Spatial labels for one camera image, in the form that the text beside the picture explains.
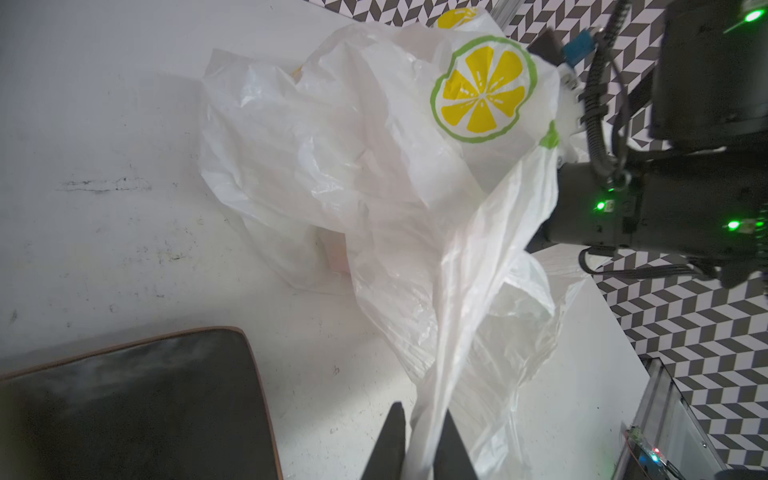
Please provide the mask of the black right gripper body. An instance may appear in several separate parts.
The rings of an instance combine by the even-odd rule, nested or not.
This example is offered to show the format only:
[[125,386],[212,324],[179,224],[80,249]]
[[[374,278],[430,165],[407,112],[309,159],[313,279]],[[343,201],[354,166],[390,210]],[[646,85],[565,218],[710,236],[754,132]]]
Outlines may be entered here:
[[642,193],[638,185],[606,186],[588,163],[564,165],[557,181],[556,207],[529,242],[528,252],[556,244],[604,252],[630,246],[640,223]]

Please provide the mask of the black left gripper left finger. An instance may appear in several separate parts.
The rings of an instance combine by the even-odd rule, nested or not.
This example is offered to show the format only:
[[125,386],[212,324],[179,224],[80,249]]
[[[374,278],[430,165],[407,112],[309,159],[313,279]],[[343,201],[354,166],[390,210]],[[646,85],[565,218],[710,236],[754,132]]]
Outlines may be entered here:
[[400,480],[406,453],[406,419],[401,402],[392,404],[361,480]]

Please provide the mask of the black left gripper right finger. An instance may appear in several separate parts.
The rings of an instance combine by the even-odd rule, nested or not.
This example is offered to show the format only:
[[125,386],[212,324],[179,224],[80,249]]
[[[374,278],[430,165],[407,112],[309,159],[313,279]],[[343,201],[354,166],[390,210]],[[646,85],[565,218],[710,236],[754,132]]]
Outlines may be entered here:
[[449,411],[433,462],[434,480],[477,480],[477,474]]

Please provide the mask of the white plastic bag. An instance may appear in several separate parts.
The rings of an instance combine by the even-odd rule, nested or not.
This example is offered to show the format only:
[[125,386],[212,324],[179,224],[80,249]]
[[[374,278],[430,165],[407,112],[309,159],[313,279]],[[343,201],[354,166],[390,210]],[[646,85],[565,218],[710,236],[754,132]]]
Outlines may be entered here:
[[559,70],[485,11],[355,23],[288,72],[216,50],[200,171],[291,285],[352,291],[417,387],[403,475],[451,415],[477,475],[523,479],[521,386],[584,283],[528,250],[558,200]]

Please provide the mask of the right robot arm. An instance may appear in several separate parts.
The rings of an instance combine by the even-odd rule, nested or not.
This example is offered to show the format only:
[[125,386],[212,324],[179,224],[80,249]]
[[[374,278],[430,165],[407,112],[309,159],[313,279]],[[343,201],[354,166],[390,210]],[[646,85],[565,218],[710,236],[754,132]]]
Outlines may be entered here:
[[621,89],[610,133],[602,127],[607,70],[630,12],[560,44],[531,45],[557,66],[590,61],[578,96],[588,159],[558,170],[558,201],[528,245],[576,245],[580,257],[621,249],[671,253],[679,264],[624,269],[644,280],[689,276],[725,288],[767,270],[767,5],[673,1],[657,61]]

